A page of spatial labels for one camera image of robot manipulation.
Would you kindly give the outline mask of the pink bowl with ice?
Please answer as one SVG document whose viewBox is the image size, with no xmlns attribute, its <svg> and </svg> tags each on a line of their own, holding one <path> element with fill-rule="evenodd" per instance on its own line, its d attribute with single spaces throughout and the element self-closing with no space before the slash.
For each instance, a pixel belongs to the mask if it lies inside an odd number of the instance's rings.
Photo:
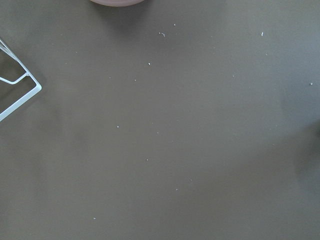
<svg viewBox="0 0 320 240">
<path fill-rule="evenodd" d="M 128 7 L 139 4 L 144 0 L 90 0 L 91 2 L 108 7 Z"/>
</svg>

